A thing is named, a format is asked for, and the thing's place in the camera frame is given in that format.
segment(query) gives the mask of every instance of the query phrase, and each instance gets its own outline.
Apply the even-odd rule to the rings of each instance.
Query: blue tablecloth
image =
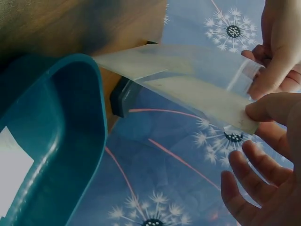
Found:
[[[264,0],[171,0],[163,43],[240,54],[261,42],[263,5]],[[239,32],[231,34],[230,26]],[[230,170],[228,155],[241,150],[245,140],[292,167],[258,137],[225,133],[143,89],[129,116],[110,134],[70,226],[236,226],[221,199],[220,172]]]

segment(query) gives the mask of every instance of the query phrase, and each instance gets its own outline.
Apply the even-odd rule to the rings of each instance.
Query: black object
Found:
[[[147,45],[147,44],[158,44],[158,43],[155,42],[155,41],[147,41],[146,45]]]
[[[112,113],[125,118],[141,88],[141,85],[122,77],[110,95]]]

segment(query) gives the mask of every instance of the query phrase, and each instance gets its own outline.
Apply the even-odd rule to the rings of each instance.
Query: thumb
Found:
[[[260,99],[266,94],[275,92],[287,74],[298,63],[298,57],[293,56],[290,51],[279,49],[261,73],[252,84],[249,93],[255,100]]]

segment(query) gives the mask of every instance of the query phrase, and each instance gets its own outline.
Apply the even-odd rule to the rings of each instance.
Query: finger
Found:
[[[264,48],[262,45],[257,45],[253,50],[252,53],[254,57],[259,61],[262,62],[263,59],[266,59],[266,55],[264,53]]]
[[[263,75],[252,84],[251,97],[258,100],[264,95],[274,92],[297,63],[297,58],[291,57],[286,51],[275,52]]]
[[[242,187],[255,202],[262,206],[270,200],[277,188],[264,182],[252,170],[241,152],[234,151],[230,154],[230,164]]]
[[[301,184],[301,102],[297,103],[290,112],[287,122],[287,142],[291,148],[291,155],[294,163],[294,171],[297,181]]]
[[[263,122],[259,125],[256,135],[283,157],[292,161],[290,148],[286,139],[286,130],[274,122]]]
[[[241,55],[243,55],[244,57],[246,57],[250,60],[256,61],[256,58],[255,58],[254,54],[249,50],[242,51]]]
[[[301,75],[298,72],[290,71],[280,85],[282,92],[297,92],[301,88]]]
[[[242,148],[251,164],[269,183],[279,187],[293,174],[292,170],[280,166],[252,141],[245,142]]]
[[[224,171],[221,174],[221,181],[222,200],[228,211],[241,225],[251,225],[259,208],[243,198],[231,172]]]
[[[286,125],[291,109],[301,101],[299,93],[273,93],[246,107],[247,115],[254,121],[277,121]]]

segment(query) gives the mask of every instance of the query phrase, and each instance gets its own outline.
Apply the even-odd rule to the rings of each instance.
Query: white paper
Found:
[[[0,133],[0,218],[6,216],[32,164],[33,159],[5,127]]]
[[[190,76],[174,76],[143,82],[142,85],[178,99],[189,107],[211,115],[242,131],[254,134],[259,123],[245,113],[246,98]]]

